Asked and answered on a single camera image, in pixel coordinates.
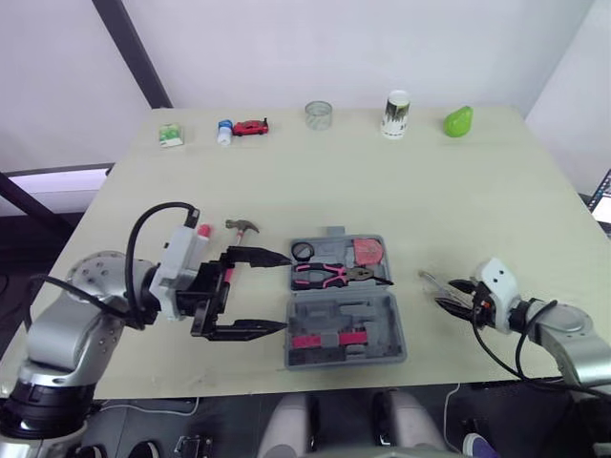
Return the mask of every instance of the black cable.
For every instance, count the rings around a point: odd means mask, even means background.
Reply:
[[[528,321],[528,324],[524,326],[524,329],[522,330],[522,334],[521,336],[519,336],[519,341],[517,341],[517,345],[516,345],[516,369],[517,369],[518,374],[521,374],[524,377],[526,376],[524,374],[524,371],[522,370],[522,361],[521,361],[522,346],[524,346],[524,343],[526,342],[526,338],[528,337],[528,335],[531,333],[531,331],[535,327],[535,324],[537,324],[538,319],[548,310],[551,310],[552,308],[554,308],[557,305],[558,305],[558,301],[551,301],[547,303],[533,316],[531,320]]]
[[[563,383],[542,382],[542,381],[539,381],[539,380],[531,379],[531,378],[529,378],[529,377],[527,377],[527,376],[525,376],[523,374],[520,374],[519,372],[515,371],[513,368],[511,368],[508,365],[506,365],[505,363],[503,363],[503,361],[501,361],[496,356],[496,354],[493,352],[493,350],[491,350],[488,347],[488,345],[486,345],[484,343],[484,341],[482,340],[482,338],[481,338],[481,336],[479,334],[479,330],[477,329],[477,324],[476,324],[476,317],[477,317],[477,310],[478,309],[479,309],[479,306],[475,306],[474,309],[473,309],[473,313],[471,315],[471,325],[472,325],[472,328],[474,330],[474,334],[475,334],[475,338],[477,339],[477,342],[482,347],[482,349],[488,354],[488,356],[490,356],[495,361],[495,363],[500,365],[503,369],[505,369],[507,372],[512,374],[514,377],[519,378],[522,382],[525,382],[525,383],[527,383],[529,385],[549,388],[549,389],[558,390],[558,391],[576,391],[576,392],[579,392],[579,393],[585,393],[585,394],[589,394],[591,396],[597,396],[597,397],[603,398],[603,400],[611,403],[611,395],[607,394],[607,393],[604,393],[602,391],[598,391],[597,389],[588,388],[586,386],[570,385],[570,384],[563,384]]]
[[[130,233],[129,240],[127,242],[127,249],[125,250],[124,274],[126,300],[130,307],[131,315],[134,320],[134,326],[136,327],[136,329],[144,329],[144,319],[142,318],[142,313],[140,312],[140,308],[137,303],[136,288],[134,287],[134,253],[136,252],[137,235],[148,218],[150,218],[156,212],[168,208],[184,208],[189,212],[189,214],[187,215],[187,219],[184,222],[185,226],[195,227],[195,225],[198,223],[200,211],[193,205],[185,202],[165,202],[149,208],[140,216],[140,218],[137,219],[136,223],[134,224],[132,232]]]
[[[118,310],[115,310],[107,303],[102,302],[96,296],[92,296],[91,294],[83,291],[80,288],[77,288],[73,284],[69,284],[66,281],[56,279],[55,277],[50,277],[49,275],[45,275],[45,274],[37,274],[37,275],[32,275],[30,277],[30,279],[28,280],[28,285],[34,283],[35,281],[43,281],[43,282],[55,285],[63,289],[64,291],[67,291],[70,294],[77,296],[79,299],[82,299],[83,301],[87,301],[91,305],[95,305],[102,312],[108,313],[109,315],[114,315],[118,318],[125,318],[125,315],[123,313],[119,312]],[[28,306],[28,315],[30,315],[30,306]]]
[[[2,290],[0,290],[0,296],[2,296],[9,289],[9,285],[11,284],[11,277],[9,277],[7,274],[0,275],[4,277],[4,286],[2,287]]]

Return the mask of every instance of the paper cup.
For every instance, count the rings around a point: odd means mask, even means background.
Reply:
[[[392,139],[403,138],[408,127],[409,110],[410,95],[405,91],[392,91],[382,119],[382,135]]]

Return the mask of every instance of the white wall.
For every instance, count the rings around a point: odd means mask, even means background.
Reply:
[[[597,0],[527,117],[581,193],[611,168],[611,3]]]
[[[0,14],[0,170],[120,158],[149,106],[88,0]]]
[[[591,0],[125,0],[177,107],[509,104],[526,115]]]

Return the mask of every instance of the green box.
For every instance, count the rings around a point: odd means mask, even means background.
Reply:
[[[184,143],[182,128],[179,124],[163,124],[159,127],[159,145],[163,148],[179,146]]]

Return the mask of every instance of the tool tray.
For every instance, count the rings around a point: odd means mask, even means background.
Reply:
[[[400,363],[407,358],[401,320],[389,286],[374,279],[349,281],[346,286],[298,290],[295,281],[318,282],[333,274],[320,271],[296,271],[304,263],[343,264],[345,268],[366,267],[374,276],[391,280],[384,240],[375,235],[347,236],[343,227],[327,229],[329,236],[295,239],[314,248],[308,261],[295,260],[288,304],[284,364],[288,369],[324,366]],[[384,248],[384,256],[375,264],[357,265],[356,239],[375,239]]]

